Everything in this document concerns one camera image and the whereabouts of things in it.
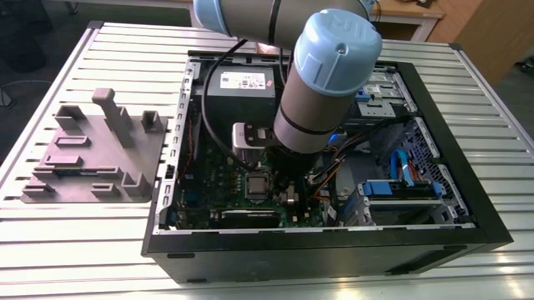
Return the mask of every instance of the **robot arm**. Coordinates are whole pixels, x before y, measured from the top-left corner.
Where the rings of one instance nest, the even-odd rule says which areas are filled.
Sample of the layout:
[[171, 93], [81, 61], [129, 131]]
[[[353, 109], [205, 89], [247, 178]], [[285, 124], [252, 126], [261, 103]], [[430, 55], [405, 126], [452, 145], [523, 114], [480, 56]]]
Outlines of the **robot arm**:
[[279, 155], [285, 156], [283, 161], [297, 156], [313, 161], [371, 76], [381, 50], [381, 37], [361, 2], [325, 2], [195, 0], [196, 18], [208, 29], [293, 48], [273, 124], [276, 140], [285, 148]]
[[364, 19], [375, 0], [195, 0], [201, 26], [284, 49], [292, 49], [311, 15], [323, 9], [341, 9]]

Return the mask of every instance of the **metal table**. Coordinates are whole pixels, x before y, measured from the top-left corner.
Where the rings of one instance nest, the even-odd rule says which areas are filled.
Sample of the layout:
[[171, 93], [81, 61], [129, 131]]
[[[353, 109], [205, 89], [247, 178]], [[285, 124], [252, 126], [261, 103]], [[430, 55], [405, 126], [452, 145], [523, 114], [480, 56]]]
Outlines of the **metal table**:
[[[138, 255], [148, 204], [24, 204], [21, 188], [50, 141], [57, 107], [76, 104], [98, 112], [92, 90], [109, 87], [129, 115], [149, 109], [171, 117], [187, 50], [225, 51], [235, 44], [235, 39], [197, 28], [100, 26], [93, 22], [85, 30], [0, 168], [0, 296], [113, 298], [157, 293], [164, 299], [510, 299], [534, 295], [534, 144], [463, 52], [446, 44], [385, 41], [380, 59], [416, 66], [515, 240], [496, 251], [466, 256], [420, 275], [177, 285]], [[241, 51], [253, 52], [255, 45], [248, 43]]]

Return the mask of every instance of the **light blue end cap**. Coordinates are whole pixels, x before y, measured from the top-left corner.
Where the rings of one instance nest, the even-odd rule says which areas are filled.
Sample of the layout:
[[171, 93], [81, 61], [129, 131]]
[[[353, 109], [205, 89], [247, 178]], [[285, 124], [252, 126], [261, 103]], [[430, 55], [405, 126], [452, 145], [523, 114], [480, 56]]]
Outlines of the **light blue end cap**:
[[193, 0], [195, 17], [205, 29], [231, 36], [224, 23], [219, 0]]
[[340, 9], [316, 12], [295, 45], [295, 66], [304, 83], [327, 96], [345, 96], [367, 82], [381, 37], [372, 24]]

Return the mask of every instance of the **black cable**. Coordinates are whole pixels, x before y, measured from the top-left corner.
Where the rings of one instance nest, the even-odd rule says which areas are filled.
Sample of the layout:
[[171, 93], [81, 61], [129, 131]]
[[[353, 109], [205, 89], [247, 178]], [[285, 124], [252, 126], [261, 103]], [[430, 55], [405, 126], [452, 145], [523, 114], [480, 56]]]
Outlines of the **black cable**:
[[293, 53], [295, 53], [295, 52], [291, 51], [289, 63], [287, 64], [287, 76], [285, 76], [287, 79], [289, 78], [289, 71], [291, 71], [291, 65], [292, 65], [292, 59], [293, 59], [292, 55], [293, 55]]
[[377, 13], [376, 13], [376, 29], [377, 29], [377, 25], [380, 24], [380, 17], [381, 17], [381, 5], [380, 5], [380, 1], [376, 0], [376, 5], [377, 5]]
[[283, 54], [283, 49], [279, 49], [279, 54], [277, 54], [277, 64], [279, 64], [279, 69], [280, 69], [280, 79], [281, 79], [281, 84], [285, 87], [285, 78], [284, 78], [284, 54]]
[[240, 40], [235, 46], [228, 50], [227, 53], [219, 57], [216, 60], [215, 64], [211, 66], [208, 74], [205, 76], [205, 82], [203, 84], [203, 93], [201, 93], [201, 98], [200, 98], [200, 108], [201, 108], [201, 121], [203, 124], [205, 125], [205, 130], [208, 130], [208, 134], [211, 138], [215, 141], [215, 144], [219, 146], [220, 150], [224, 152], [227, 156], [229, 156], [233, 161], [247, 170], [247, 171], [256, 171], [253, 166], [249, 166], [241, 159], [233, 154], [232, 150], [225, 146], [223, 141], [219, 139], [217, 134], [215, 133], [209, 121], [208, 121], [208, 115], [205, 113], [205, 97], [208, 95], [208, 86], [209, 86], [209, 81], [211, 81], [211, 76], [213, 75], [215, 69], [220, 66], [223, 63], [224, 59], [248, 42], [247, 39]]

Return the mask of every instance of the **blue drive bracket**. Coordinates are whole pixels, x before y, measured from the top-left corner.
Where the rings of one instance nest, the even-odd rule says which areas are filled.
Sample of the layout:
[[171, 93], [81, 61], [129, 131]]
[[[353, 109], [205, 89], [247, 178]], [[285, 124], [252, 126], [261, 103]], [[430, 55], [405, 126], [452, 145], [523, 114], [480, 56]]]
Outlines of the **blue drive bracket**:
[[365, 196], [371, 195], [392, 195], [389, 183], [383, 181], [365, 182], [361, 184], [363, 194]]

